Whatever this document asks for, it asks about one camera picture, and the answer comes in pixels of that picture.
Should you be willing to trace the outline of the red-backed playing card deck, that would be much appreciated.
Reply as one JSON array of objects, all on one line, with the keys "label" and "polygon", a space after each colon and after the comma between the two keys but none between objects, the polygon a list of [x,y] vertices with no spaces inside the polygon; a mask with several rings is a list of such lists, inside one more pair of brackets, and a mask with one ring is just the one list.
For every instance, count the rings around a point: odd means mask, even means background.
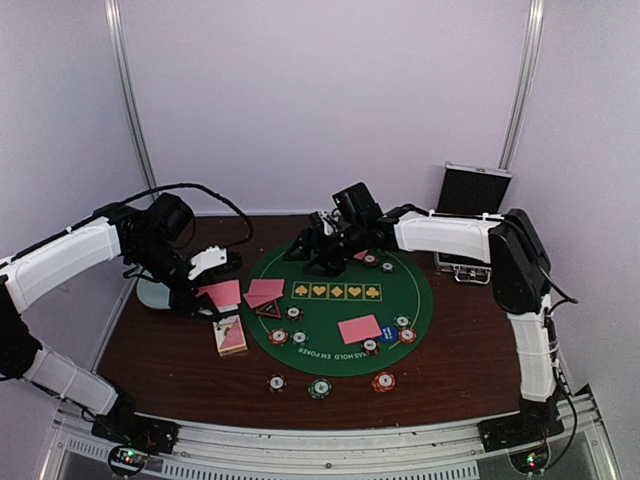
[{"label": "red-backed playing card deck", "polygon": [[237,310],[241,304],[240,282],[228,280],[203,286],[198,290],[199,295],[206,295],[221,313]]}]

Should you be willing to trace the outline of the black red triangular dealer marker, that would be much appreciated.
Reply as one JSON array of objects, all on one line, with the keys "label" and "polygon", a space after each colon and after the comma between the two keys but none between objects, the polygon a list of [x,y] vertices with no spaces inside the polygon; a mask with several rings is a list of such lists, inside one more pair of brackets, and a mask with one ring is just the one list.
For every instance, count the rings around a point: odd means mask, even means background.
[{"label": "black red triangular dealer marker", "polygon": [[255,313],[259,317],[266,317],[266,318],[278,319],[278,320],[282,318],[281,310],[277,300],[272,300],[268,303],[265,303],[259,306],[256,309]]}]

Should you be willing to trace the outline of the red black chip stack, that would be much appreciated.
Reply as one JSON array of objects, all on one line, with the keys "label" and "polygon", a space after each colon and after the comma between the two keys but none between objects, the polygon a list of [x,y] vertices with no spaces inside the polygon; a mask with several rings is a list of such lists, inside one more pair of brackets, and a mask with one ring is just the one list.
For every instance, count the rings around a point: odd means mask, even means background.
[{"label": "red black chip stack", "polygon": [[282,375],[272,375],[267,385],[271,393],[282,393],[287,386],[286,378]]}]

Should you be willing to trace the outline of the dealt card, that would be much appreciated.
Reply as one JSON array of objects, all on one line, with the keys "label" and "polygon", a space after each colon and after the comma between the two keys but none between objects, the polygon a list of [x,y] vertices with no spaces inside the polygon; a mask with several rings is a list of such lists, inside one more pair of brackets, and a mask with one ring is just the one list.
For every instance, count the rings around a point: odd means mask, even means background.
[{"label": "dealt card", "polygon": [[338,328],[345,345],[375,339],[382,335],[381,327],[373,314],[341,321]]},{"label": "dealt card", "polygon": [[367,254],[368,254],[368,251],[367,250],[363,250],[361,252],[356,253],[353,256],[353,259],[358,260],[358,261],[362,261],[367,256]]},{"label": "dealt card", "polygon": [[256,295],[246,293],[243,295],[246,304],[251,309],[256,309],[262,305],[268,304],[270,302],[276,301],[282,297],[281,294],[269,294],[269,295]]},{"label": "dealt card", "polygon": [[250,283],[248,294],[254,296],[281,295],[284,290],[284,279],[253,279]]}]

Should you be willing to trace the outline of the blue small blind button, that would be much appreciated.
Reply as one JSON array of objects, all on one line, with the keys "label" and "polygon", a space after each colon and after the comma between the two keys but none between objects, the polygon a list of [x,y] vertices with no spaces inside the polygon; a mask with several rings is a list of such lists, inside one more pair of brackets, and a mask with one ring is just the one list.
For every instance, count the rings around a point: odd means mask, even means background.
[{"label": "blue small blind button", "polygon": [[398,330],[393,325],[386,325],[381,328],[381,335],[378,339],[385,344],[391,344],[398,339]]}]

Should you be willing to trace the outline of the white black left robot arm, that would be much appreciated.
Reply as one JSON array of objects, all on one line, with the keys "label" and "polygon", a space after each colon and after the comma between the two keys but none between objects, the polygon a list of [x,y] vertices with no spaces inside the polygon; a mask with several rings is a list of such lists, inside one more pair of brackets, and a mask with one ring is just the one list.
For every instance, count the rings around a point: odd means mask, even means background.
[{"label": "white black left robot arm", "polygon": [[123,444],[144,433],[131,397],[35,338],[21,315],[78,274],[115,258],[146,270],[169,290],[169,307],[187,318],[218,320],[214,302],[199,289],[231,259],[211,246],[191,258],[174,247],[193,219],[178,196],[164,193],[141,210],[112,203],[78,224],[1,262],[1,377],[25,380],[69,400],[104,422]]}]

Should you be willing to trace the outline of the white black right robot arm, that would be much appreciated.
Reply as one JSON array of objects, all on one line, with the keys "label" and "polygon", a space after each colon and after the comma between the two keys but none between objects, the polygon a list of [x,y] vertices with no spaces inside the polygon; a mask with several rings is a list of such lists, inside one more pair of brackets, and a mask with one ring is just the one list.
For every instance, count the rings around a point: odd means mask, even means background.
[{"label": "white black right robot arm", "polygon": [[311,216],[284,254],[304,262],[307,274],[335,278],[348,260],[365,250],[434,252],[473,258],[491,269],[493,296],[512,326],[520,366],[520,400],[512,430],[535,440],[551,424],[560,396],[558,339],[553,323],[550,260],[528,215],[456,216],[412,204],[333,217]]}]

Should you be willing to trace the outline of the green chip stack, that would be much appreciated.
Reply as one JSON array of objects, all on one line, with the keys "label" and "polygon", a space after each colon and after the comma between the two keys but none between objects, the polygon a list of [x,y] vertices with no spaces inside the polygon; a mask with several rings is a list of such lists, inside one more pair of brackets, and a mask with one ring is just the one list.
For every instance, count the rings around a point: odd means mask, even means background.
[{"label": "green chip stack", "polygon": [[332,391],[332,384],[329,380],[318,378],[313,380],[308,387],[308,394],[312,399],[321,400],[326,398]]}]

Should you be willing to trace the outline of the orange chip stack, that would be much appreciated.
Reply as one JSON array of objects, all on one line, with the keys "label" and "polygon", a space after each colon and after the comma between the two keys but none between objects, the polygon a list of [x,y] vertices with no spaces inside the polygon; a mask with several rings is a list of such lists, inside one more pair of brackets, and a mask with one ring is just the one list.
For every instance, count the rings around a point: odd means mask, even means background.
[{"label": "orange chip stack", "polygon": [[371,386],[377,393],[388,393],[396,387],[395,375],[387,371],[379,372],[371,380]]}]

